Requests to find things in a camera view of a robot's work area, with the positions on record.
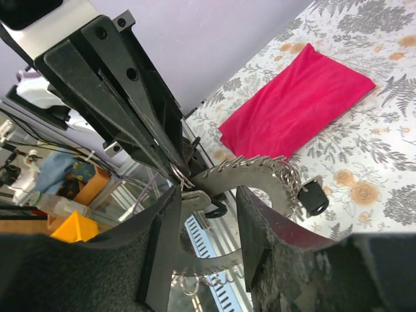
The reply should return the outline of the black tag key set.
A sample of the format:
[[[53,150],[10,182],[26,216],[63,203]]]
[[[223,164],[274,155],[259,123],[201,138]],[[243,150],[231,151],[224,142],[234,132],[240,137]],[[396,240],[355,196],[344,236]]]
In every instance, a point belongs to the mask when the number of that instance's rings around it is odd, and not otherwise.
[[[317,175],[300,187],[297,199],[309,216],[318,216],[329,206],[329,199],[322,188],[322,184],[322,176]]]
[[[206,219],[220,218],[228,212],[227,206],[203,186],[209,175],[216,171],[218,171],[218,166],[213,166],[188,179],[185,185],[189,190],[181,195],[181,226],[196,212],[201,211]]]

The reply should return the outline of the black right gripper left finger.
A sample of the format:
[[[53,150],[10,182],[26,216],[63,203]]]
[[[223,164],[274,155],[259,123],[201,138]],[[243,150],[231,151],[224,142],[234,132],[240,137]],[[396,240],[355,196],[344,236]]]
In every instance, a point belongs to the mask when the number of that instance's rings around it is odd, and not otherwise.
[[[1,235],[2,311],[166,311],[181,190],[86,242]]]

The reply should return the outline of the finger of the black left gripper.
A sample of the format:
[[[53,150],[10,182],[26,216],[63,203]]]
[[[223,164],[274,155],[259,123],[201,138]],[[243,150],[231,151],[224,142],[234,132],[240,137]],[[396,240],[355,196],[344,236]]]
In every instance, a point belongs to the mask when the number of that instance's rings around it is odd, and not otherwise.
[[[75,109],[90,112],[130,158],[180,183],[162,144],[154,141],[143,122],[114,93],[103,72],[95,73],[69,40],[42,53],[34,63]]]
[[[133,32],[136,20],[126,10],[114,19],[99,15],[81,28],[97,55],[107,88],[114,92],[132,129],[125,135],[152,166],[167,176],[188,177],[183,153],[183,114],[179,104]]]

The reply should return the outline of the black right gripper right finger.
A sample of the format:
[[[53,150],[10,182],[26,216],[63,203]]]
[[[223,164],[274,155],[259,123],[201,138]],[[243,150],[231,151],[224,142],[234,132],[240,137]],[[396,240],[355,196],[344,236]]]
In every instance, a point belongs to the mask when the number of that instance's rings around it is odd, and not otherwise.
[[[415,235],[313,233],[237,189],[246,290],[256,311],[414,311]]]

